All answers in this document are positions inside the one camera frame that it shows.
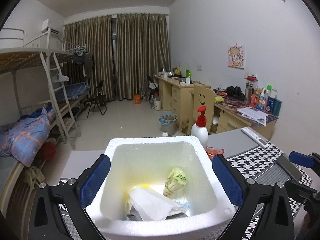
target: poster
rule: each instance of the poster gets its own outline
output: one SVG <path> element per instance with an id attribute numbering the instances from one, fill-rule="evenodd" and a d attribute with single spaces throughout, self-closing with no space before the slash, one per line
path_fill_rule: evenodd
<path id="1" fill-rule="evenodd" d="M 230 46 L 228 50 L 228 67 L 244 68 L 244 46 Z"/>

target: styrofoam box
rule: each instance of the styrofoam box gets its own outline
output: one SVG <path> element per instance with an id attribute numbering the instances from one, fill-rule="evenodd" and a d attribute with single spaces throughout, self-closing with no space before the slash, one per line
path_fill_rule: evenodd
<path id="1" fill-rule="evenodd" d="M 111 169 L 86 211 L 106 238 L 199 239 L 235 213 L 195 136 L 112 139 L 105 154 L 111 159 Z M 164 184 L 173 167 L 180 167 L 186 174 L 184 192 L 190 217 L 125 221 L 130 188 Z"/>

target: white wall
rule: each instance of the white wall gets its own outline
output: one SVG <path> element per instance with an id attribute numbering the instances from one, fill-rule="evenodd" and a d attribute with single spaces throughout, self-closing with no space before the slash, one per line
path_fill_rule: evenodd
<path id="1" fill-rule="evenodd" d="M 287 153 L 320 152 L 320 27 L 302 0 L 176 0 L 169 10 L 172 65 L 213 88 L 243 91 L 244 72 L 254 70 L 282 100 L 272 141 Z M 227 67 L 235 43 L 245 45 L 245 70 Z"/>
<path id="2" fill-rule="evenodd" d="M 116 15 L 120 13 L 159 13 L 169 14 L 169 8 L 161 6 L 134 6 L 134 7 L 121 7 L 112 9 L 103 9 L 97 11 L 89 11 L 84 13 L 75 14 L 64 19 L 64 24 L 78 22 L 84 19 L 99 17 L 103 15 Z M 168 32 L 169 32 L 169 15 L 166 16 Z"/>
<path id="3" fill-rule="evenodd" d="M 4 27 L 23 29 L 27 37 L 25 43 L 41 34 L 42 22 L 50 19 L 62 31 L 64 18 L 49 9 L 37 0 L 21 0 L 10 14 Z M 0 37 L 22 37 L 14 31 L 2 30 Z M 61 43 L 52 36 L 50 47 L 61 50 Z M 19 40 L 0 40 L 0 48 L 21 47 Z M 34 47 L 39 46 L 39 41 L 34 42 Z M 46 37 L 40 43 L 41 48 L 46 46 Z M 11 73 L 0 75 L 0 125 L 14 122 L 19 118 L 16 105 Z M 17 71 L 17 87 L 21 107 L 48 100 L 49 90 L 47 77 L 42 67 Z"/>

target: orange bag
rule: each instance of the orange bag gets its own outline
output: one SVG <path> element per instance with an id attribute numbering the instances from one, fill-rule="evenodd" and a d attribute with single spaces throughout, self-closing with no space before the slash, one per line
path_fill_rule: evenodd
<path id="1" fill-rule="evenodd" d="M 134 103 L 141 104 L 141 97 L 140 95 L 134 95 Z"/>

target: tiled floor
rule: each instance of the tiled floor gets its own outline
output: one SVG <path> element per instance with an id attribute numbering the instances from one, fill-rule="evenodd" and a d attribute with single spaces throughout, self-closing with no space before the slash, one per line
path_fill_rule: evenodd
<path id="1" fill-rule="evenodd" d="M 112 138 L 143 138 L 160 137 L 161 124 L 159 117 L 165 113 L 150 108 L 150 104 L 142 101 L 135 105 L 133 101 L 112 101 L 107 104 L 108 110 L 104 116 L 100 112 L 91 112 L 87 118 L 87 111 L 77 119 L 81 130 L 81 137 L 74 138 L 75 151 L 106 149 Z M 175 136 L 185 135 L 179 130 Z M 49 185 L 56 185 L 70 156 L 70 144 L 63 142 L 57 145 L 55 157 L 47 161 L 43 167 L 43 174 Z"/>

